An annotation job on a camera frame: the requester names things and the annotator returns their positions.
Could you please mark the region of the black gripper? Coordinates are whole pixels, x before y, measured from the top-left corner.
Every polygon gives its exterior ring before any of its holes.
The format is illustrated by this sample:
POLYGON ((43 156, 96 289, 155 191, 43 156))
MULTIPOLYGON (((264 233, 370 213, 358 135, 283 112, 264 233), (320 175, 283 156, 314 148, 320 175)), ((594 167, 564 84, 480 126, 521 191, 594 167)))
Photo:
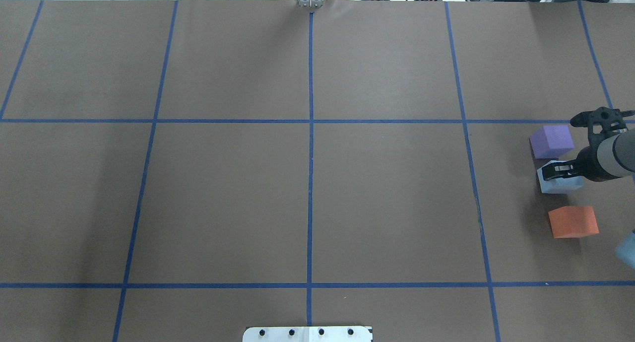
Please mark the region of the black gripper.
MULTIPOLYGON (((578 113, 570 120, 570 125, 576 128, 585 128, 589 133, 594 133, 594 127, 601 127, 600 133, 608 134, 627 130, 624 118, 629 116, 629 111, 599 107, 594 111, 578 113)), ((541 167, 543 181, 554 179, 569 179, 582 176, 589 181, 603 182, 603 170, 597 162, 596 152, 589 145, 583 148, 574 161, 549 161, 541 167)))

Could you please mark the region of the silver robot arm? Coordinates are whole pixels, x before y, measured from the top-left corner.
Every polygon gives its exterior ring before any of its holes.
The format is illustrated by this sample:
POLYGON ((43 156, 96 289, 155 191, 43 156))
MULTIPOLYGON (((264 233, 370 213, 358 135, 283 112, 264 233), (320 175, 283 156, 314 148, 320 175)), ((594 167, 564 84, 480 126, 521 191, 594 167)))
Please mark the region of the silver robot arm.
POLYGON ((576 159, 550 161, 537 169, 539 182, 550 182, 584 177, 593 182, 605 182, 633 176, 635 172, 634 132, 624 118, 633 116, 633 110, 621 111, 599 107, 583 111, 570 120, 570 125, 587 129, 589 145, 576 159))

